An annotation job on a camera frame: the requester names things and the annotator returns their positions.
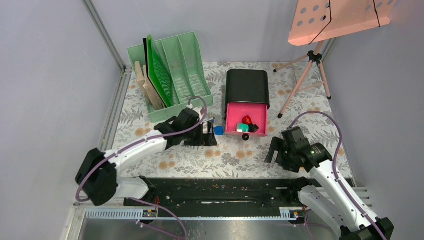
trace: table surface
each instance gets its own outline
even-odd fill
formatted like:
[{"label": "table surface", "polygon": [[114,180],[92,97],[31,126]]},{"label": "table surface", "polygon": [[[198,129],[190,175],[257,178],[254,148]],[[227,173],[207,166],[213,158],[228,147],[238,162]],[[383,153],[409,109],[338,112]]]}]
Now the table surface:
[{"label": "table surface", "polygon": [[[299,78],[306,62],[299,62],[273,72],[281,63],[272,62],[209,62],[203,63],[205,78],[213,94],[213,106],[207,109],[207,118],[215,118],[215,126],[224,122],[226,73],[230,69],[256,69],[268,73],[270,108],[268,110],[268,136],[251,137],[248,141],[240,136],[216,136],[218,146],[174,146],[154,154],[129,167],[123,177],[145,176],[147,178],[287,178],[310,177],[303,169],[299,173],[283,170],[274,163],[264,163],[273,137],[282,137],[285,130],[299,114],[308,110],[332,114],[324,86],[313,87],[297,93],[281,119],[277,115],[295,87],[294,71]],[[113,148],[124,146],[153,129],[141,90],[135,83],[133,72],[115,134]],[[303,87],[321,81],[316,65],[311,68]],[[301,127],[311,144],[322,143],[333,155],[339,134],[333,123],[319,114],[303,116],[296,124]],[[337,165],[345,178],[353,178],[345,150],[342,147]]]}]

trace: black string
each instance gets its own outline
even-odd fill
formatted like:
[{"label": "black string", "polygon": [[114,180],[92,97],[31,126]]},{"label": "black string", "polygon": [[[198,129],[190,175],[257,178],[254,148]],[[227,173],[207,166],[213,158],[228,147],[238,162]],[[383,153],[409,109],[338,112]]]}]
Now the black string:
[{"label": "black string", "polygon": [[375,11],[375,15],[377,16],[378,27],[381,28],[382,26],[380,25],[380,18],[379,18],[379,13],[377,12],[376,0],[372,0],[372,1],[374,2],[374,11]]},{"label": "black string", "polygon": [[315,41],[315,39],[317,39],[318,38],[318,36],[322,33],[322,32],[324,32],[324,30],[330,25],[330,23],[332,22],[332,20],[333,20],[333,16],[332,16],[332,14],[331,14],[331,0],[328,0],[328,8],[330,9],[330,21],[327,23],[327,25],[318,33],[318,35],[316,35],[316,37],[308,44],[308,45],[311,45],[314,41]]}]

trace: blue cap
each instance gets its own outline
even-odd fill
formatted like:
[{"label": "blue cap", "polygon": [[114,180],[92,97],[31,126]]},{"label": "blue cap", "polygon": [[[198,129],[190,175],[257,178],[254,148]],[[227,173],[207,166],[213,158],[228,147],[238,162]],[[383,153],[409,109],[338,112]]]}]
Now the blue cap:
[{"label": "blue cap", "polygon": [[224,128],[223,126],[216,126],[213,128],[213,131],[215,132],[215,135],[222,136],[224,135]]}]

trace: pink drawer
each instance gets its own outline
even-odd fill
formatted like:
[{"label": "pink drawer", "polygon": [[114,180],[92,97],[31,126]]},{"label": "pink drawer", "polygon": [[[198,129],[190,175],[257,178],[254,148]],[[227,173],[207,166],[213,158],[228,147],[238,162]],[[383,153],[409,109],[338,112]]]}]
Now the pink drawer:
[{"label": "pink drawer", "polygon": [[[253,124],[259,127],[255,133],[236,131],[237,124],[242,123],[245,116],[250,116]],[[230,102],[227,106],[225,133],[266,137],[268,133],[268,105],[262,103]]]}]

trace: pink pegboard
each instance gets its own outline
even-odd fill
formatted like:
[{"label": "pink pegboard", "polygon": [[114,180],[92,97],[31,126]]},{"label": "pink pegboard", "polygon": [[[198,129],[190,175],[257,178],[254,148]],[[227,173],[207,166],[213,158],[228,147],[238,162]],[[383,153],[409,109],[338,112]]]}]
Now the pink pegboard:
[{"label": "pink pegboard", "polygon": [[[390,23],[389,14],[397,0],[375,0],[380,25]],[[313,41],[377,28],[373,0],[331,0],[332,21]],[[299,0],[288,42],[295,46],[309,44],[330,22],[329,0]]]}]

